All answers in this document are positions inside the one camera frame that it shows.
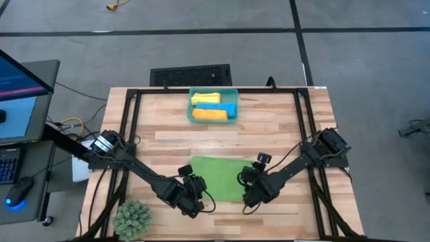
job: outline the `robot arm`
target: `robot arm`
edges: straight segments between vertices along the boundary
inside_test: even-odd
[[[244,167],[238,175],[238,181],[245,186],[243,201],[246,206],[254,207],[260,202],[268,203],[279,196],[285,183],[307,167],[347,167],[344,156],[350,150],[349,145],[334,129],[319,132],[311,143],[300,143],[301,156],[279,171],[267,174],[264,171],[271,156],[260,153],[253,167]]]
[[[85,155],[88,162],[105,163],[109,167],[125,167],[148,182],[159,199],[172,208],[178,207],[182,214],[195,218],[204,209],[202,192],[206,184],[202,177],[192,175],[192,168],[186,165],[179,169],[179,175],[165,177],[155,173],[142,161],[139,161],[133,150],[134,144],[127,144],[115,131],[103,131],[91,144],[91,152]],[[183,183],[176,177],[182,177]]]

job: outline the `blue light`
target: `blue light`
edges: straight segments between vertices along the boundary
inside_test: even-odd
[[[22,207],[24,207],[26,205],[26,201],[25,200],[22,200],[22,202],[20,202],[17,206],[6,206],[7,207],[7,209],[9,209],[9,210],[19,210],[19,209],[21,209]]]

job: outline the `yellow cable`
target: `yellow cable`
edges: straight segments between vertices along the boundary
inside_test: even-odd
[[[71,120],[76,120],[76,121],[79,121],[79,122],[81,123],[81,130],[79,131],[79,134],[78,134],[78,136],[77,136],[77,137],[79,137],[79,136],[82,134],[82,132],[83,132],[83,121],[82,121],[82,119],[77,118],[77,117],[66,118],[65,120],[61,121],[60,123],[61,123],[61,124],[64,124],[65,122],[68,122],[68,121],[71,121]]]
[[[108,6],[106,6],[106,7],[107,7],[107,9],[108,9],[108,10],[110,10],[110,11],[115,11],[115,9],[116,9],[119,5],[123,5],[123,4],[127,3],[127,2],[129,2],[129,0],[122,1],[121,3],[109,4],[109,5],[108,5]]]

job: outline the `teal plastic bin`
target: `teal plastic bin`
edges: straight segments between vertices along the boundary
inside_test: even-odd
[[[191,104],[191,97],[195,93],[221,93],[221,103],[222,104],[236,104],[236,116],[233,118],[228,118],[227,120],[213,120],[213,119],[204,119],[204,118],[193,118],[193,109],[194,107]],[[207,87],[192,87],[189,89],[188,95],[188,109],[187,109],[187,117],[190,122],[200,123],[200,124],[234,124],[239,115],[238,106],[239,106],[239,92],[237,89],[228,89],[228,88],[207,88]]]

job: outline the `monitor screen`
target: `monitor screen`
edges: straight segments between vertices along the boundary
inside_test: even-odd
[[[45,85],[10,56],[0,55],[0,101],[47,94]]]

